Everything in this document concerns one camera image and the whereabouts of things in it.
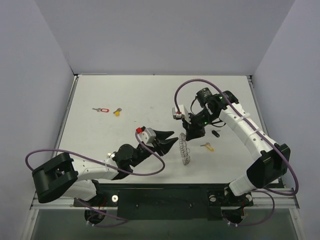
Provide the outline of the metal disc with keyrings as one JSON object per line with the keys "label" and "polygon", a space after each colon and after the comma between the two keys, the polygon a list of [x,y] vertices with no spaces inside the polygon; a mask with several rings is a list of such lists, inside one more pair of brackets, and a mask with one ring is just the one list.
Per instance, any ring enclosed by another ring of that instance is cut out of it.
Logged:
{"label": "metal disc with keyrings", "polygon": [[179,134],[178,144],[179,144],[179,151],[180,151],[182,164],[184,166],[187,166],[191,161],[191,157],[190,157],[190,150],[187,147],[186,135],[183,132]]}

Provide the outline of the key with black tag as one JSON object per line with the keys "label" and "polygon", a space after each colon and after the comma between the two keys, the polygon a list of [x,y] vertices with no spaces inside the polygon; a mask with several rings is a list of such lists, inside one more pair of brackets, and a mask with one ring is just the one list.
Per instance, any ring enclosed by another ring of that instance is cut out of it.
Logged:
{"label": "key with black tag", "polygon": [[217,138],[220,137],[219,132],[220,132],[220,130],[214,130],[214,129],[211,131],[211,133],[212,133],[215,137],[217,137]]}

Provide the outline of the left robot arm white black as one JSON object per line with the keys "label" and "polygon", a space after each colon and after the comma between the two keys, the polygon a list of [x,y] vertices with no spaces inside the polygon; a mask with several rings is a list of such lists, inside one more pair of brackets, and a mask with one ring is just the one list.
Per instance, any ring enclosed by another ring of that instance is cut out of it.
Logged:
{"label": "left robot arm white black", "polygon": [[160,160],[162,167],[151,175],[165,169],[162,157],[166,155],[178,137],[173,131],[157,131],[150,127],[139,127],[135,131],[137,147],[123,144],[104,160],[95,160],[68,150],[57,149],[55,157],[32,170],[32,178],[41,204],[50,203],[60,197],[78,198],[92,206],[99,205],[103,193],[99,190],[99,179],[122,180],[129,175],[148,176],[135,173],[134,168],[150,156]]}

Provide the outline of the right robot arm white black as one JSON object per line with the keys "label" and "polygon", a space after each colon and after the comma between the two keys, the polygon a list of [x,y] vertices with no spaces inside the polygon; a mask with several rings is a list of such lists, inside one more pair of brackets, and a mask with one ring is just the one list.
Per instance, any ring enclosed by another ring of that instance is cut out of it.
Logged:
{"label": "right robot arm white black", "polygon": [[268,137],[230,91],[212,94],[205,87],[196,93],[195,99],[202,110],[197,114],[191,112],[182,115],[186,141],[204,137],[205,126],[213,125],[219,119],[237,135],[254,160],[244,175],[226,187],[223,192],[226,203],[234,205],[242,195],[262,189],[287,173],[285,162],[290,158],[290,148],[286,144],[279,145]]}

